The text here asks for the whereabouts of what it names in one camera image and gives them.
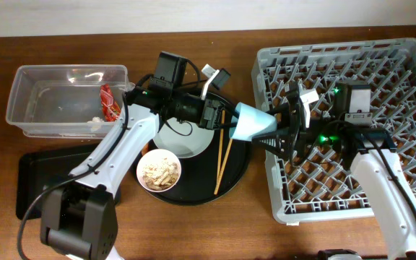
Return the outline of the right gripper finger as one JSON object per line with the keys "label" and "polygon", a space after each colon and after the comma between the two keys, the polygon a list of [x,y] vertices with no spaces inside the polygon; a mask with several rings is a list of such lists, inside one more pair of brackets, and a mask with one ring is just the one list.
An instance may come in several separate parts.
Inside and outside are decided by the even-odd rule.
{"label": "right gripper finger", "polygon": [[258,134],[251,140],[254,146],[260,147],[272,154],[289,154],[290,153],[290,129],[283,128],[276,131]]}
{"label": "right gripper finger", "polygon": [[289,103],[283,103],[271,110],[268,110],[266,113],[268,113],[269,115],[276,115],[278,113],[289,113],[289,108],[290,108]]}

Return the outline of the light blue cup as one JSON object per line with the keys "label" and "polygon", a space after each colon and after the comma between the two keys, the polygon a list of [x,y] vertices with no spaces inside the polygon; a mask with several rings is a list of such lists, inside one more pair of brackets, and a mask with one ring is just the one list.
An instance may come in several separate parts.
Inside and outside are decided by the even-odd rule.
{"label": "light blue cup", "polygon": [[250,142],[258,134],[277,130],[277,119],[262,110],[238,103],[235,107],[237,118],[231,120],[236,126],[229,130],[229,137],[234,140]]}

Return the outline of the wooden chopstick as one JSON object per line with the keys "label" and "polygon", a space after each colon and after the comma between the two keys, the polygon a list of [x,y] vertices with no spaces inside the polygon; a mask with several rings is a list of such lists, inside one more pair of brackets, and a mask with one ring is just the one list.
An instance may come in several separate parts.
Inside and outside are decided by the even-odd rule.
{"label": "wooden chopstick", "polygon": [[222,164],[220,166],[220,171],[219,171],[219,174],[217,176],[217,182],[216,182],[216,186],[215,186],[215,189],[214,189],[214,195],[218,195],[218,192],[219,192],[219,189],[220,189],[220,184],[222,182],[222,177],[224,175],[225,168],[226,168],[226,165],[227,165],[227,161],[228,161],[228,158],[229,158],[229,155],[230,155],[230,150],[231,150],[231,147],[232,147],[232,143],[233,143],[233,140],[229,139],[227,149],[226,149],[226,152],[224,154]]}
{"label": "wooden chopstick", "polygon": [[[222,110],[221,115],[221,124],[225,123],[225,110]],[[220,129],[220,140],[219,140],[219,147],[218,147],[218,156],[217,156],[217,181],[220,177],[220,168],[222,164],[222,148],[223,148],[223,138],[224,137],[224,129]]]}

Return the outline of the red snack wrapper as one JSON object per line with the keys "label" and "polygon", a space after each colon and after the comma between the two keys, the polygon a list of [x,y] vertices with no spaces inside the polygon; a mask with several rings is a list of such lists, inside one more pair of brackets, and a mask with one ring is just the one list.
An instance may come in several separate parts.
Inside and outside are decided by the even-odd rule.
{"label": "red snack wrapper", "polygon": [[106,121],[116,121],[121,114],[121,108],[115,101],[109,84],[100,86],[100,101],[103,115]]}

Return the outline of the white tissue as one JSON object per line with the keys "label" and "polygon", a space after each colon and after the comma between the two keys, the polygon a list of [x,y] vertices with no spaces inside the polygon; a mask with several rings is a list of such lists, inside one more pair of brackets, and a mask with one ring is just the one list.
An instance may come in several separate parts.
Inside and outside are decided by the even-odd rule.
{"label": "white tissue", "polygon": [[87,123],[92,124],[92,123],[103,123],[104,120],[100,117],[93,117],[91,120],[89,120]]}

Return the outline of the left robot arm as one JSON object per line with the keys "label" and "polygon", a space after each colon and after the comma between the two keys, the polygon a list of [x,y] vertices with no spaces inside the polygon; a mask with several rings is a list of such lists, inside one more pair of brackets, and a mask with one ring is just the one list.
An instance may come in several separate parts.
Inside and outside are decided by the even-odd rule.
{"label": "left robot arm", "polygon": [[121,115],[90,156],[68,176],[46,186],[28,207],[17,234],[22,236],[31,211],[41,206],[40,241],[70,259],[119,259],[115,196],[131,164],[167,119],[218,129],[222,111],[233,116],[229,103],[207,95],[135,87],[123,94]]}

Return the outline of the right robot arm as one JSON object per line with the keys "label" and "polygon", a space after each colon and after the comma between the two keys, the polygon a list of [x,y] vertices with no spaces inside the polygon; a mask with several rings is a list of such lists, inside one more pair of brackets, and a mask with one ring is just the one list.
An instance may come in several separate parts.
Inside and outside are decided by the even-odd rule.
{"label": "right robot arm", "polygon": [[404,176],[391,134],[371,126],[371,87],[358,80],[337,82],[328,118],[312,119],[304,91],[289,85],[287,102],[269,111],[281,115],[273,131],[256,134],[255,145],[297,167],[316,147],[341,157],[365,192],[383,233],[389,259],[416,259],[416,198]]}

